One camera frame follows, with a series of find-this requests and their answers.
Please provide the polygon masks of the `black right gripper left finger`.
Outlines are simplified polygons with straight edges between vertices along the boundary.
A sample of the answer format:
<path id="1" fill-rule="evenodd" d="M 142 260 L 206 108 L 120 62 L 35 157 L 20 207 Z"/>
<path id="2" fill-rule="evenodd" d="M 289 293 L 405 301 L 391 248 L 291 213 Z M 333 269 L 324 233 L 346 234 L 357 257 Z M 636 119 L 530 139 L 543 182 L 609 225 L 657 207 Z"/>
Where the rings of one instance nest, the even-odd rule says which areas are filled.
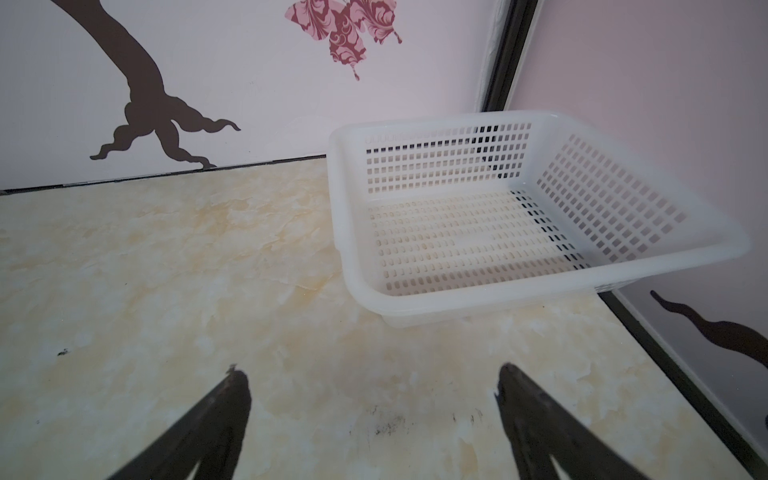
<path id="1" fill-rule="evenodd" d="M 242 450 L 252 398 L 237 369 L 197 402 L 113 479 L 231 479 Z"/>

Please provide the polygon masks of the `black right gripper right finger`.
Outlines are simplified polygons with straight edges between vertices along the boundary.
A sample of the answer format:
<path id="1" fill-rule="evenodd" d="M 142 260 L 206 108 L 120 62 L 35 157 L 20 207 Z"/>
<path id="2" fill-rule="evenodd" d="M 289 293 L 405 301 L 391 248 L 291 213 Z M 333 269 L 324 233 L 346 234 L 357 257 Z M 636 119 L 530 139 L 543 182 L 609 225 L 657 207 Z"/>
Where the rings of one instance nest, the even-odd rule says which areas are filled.
<path id="1" fill-rule="evenodd" d="M 495 395 L 521 479 L 644 479 L 518 366 L 499 371 Z"/>

